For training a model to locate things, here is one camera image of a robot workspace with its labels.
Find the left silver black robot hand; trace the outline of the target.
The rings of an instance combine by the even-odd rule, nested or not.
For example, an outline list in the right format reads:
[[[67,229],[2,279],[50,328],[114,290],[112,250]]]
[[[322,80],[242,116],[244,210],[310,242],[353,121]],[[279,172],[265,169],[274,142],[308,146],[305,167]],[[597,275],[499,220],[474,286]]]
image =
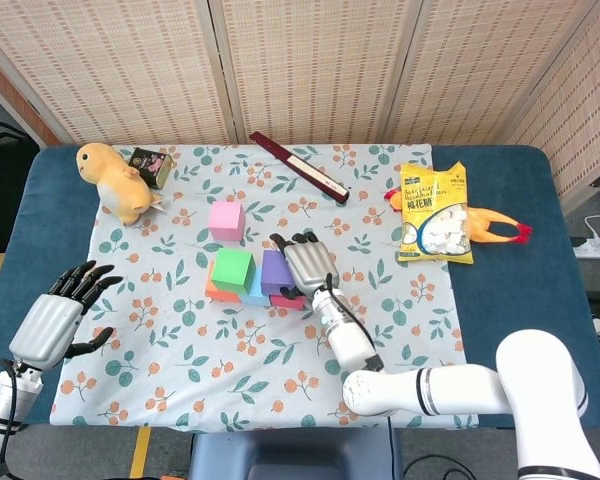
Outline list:
[[[111,327],[86,343],[76,343],[74,337],[101,294],[123,280],[110,274],[113,269],[89,260],[65,271],[36,299],[9,345],[16,371],[49,371],[64,359],[95,352],[109,340]]]

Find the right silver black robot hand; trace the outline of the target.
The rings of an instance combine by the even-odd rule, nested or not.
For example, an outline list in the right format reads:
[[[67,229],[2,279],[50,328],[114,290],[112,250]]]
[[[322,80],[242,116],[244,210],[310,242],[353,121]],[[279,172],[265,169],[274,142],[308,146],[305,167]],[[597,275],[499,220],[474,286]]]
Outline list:
[[[282,286],[280,294],[287,299],[305,296],[312,299],[317,290],[325,289],[327,278],[330,285],[338,287],[339,272],[325,244],[313,231],[296,233],[291,240],[285,240],[278,233],[269,238],[276,244],[284,256],[293,280],[292,287]]]

